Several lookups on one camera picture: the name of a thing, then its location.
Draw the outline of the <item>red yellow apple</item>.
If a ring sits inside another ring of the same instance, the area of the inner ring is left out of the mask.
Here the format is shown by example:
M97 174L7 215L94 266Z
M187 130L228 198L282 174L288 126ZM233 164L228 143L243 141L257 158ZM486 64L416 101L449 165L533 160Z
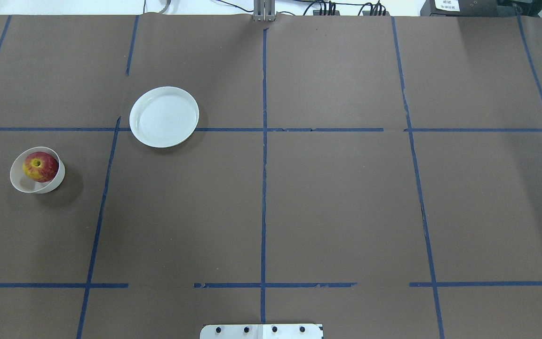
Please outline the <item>red yellow apple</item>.
M46 152L30 153L22 163L24 175L38 183L51 182L58 174L59 168L59 161Z

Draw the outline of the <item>white plate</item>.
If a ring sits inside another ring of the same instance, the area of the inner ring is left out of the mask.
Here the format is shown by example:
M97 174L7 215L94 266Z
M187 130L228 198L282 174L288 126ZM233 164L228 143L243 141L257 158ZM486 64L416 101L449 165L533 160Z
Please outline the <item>white plate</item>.
M199 106L189 92L172 86L142 94L129 114L129 128L141 143L155 148L176 146L187 140L199 122Z

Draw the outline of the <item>white bowl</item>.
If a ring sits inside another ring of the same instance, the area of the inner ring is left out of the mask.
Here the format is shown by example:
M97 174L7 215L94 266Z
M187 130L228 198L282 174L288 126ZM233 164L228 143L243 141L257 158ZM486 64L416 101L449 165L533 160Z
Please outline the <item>white bowl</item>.
M56 160L59 161L60 168L58 171L58 174L55 176L55 178L51 182L46 183L38 183L34 180L31 180L26 175L24 175L23 169L22 169L22 163L26 156L28 154L33 152L46 152L50 155L54 156ZM63 163L62 159L58 156L54 150L51 148L47 148L44 146L38 146L33 147L22 154L20 154L15 161L13 162L10 170L9 170L9 180L13 187L17 189L17 191L20 191L22 193L28 193L28 194L45 194L54 191L57 189L61 184L66 175L66 167Z

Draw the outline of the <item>far orange black connector board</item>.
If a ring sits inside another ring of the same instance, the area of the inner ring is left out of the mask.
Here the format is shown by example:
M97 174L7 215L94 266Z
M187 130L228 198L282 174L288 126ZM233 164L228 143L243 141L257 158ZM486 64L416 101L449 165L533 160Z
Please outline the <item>far orange black connector board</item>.
M337 4L335 2L318 1L319 9L314 9L312 15L314 16L338 16Z

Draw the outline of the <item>orange black connector board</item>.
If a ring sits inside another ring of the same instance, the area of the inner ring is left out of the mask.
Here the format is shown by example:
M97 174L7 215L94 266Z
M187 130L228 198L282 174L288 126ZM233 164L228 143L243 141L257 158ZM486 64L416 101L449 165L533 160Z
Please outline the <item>orange black connector board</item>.
M318 1L319 9L314 9L312 15L314 16L338 16L337 4L335 2Z
M361 6L359 16L388 16L389 13L386 7L380 0L375 3L368 2Z

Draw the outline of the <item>near orange black connector board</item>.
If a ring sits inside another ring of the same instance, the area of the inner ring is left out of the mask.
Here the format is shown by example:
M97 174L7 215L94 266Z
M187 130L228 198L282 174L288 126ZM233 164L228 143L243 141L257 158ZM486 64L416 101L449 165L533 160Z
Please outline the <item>near orange black connector board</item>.
M388 16L389 13L386 7L380 0L375 3L368 2L361 6L359 16Z

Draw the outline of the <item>black box device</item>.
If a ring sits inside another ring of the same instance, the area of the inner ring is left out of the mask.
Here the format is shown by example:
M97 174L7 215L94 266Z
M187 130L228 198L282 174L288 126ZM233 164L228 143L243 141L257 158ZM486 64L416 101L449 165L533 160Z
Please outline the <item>black box device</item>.
M498 0L426 0L420 16L511 17L518 15L512 6Z

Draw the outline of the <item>aluminium frame post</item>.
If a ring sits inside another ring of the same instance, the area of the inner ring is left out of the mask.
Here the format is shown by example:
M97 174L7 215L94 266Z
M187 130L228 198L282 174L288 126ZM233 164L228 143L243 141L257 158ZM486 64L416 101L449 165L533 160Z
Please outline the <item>aluminium frame post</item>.
M273 22L277 18L275 0L254 0L252 17L255 22Z

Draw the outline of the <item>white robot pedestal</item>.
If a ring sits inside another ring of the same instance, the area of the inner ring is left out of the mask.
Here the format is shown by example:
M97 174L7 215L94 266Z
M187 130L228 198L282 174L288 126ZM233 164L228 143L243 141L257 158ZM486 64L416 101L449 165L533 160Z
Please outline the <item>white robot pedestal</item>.
M323 326L313 323L209 324L200 339L322 339Z

